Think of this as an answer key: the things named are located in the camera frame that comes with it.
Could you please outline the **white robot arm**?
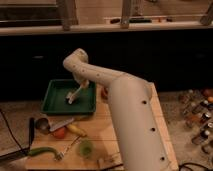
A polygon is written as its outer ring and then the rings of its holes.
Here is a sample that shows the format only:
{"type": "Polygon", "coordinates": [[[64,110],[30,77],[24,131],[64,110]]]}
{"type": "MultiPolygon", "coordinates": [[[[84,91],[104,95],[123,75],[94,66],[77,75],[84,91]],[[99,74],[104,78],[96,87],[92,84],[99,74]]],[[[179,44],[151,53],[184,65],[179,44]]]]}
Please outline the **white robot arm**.
{"type": "Polygon", "coordinates": [[[108,105],[125,171],[172,171],[154,118],[148,81],[91,65],[78,48],[63,60],[78,83],[90,80],[108,88],[108,105]]]}

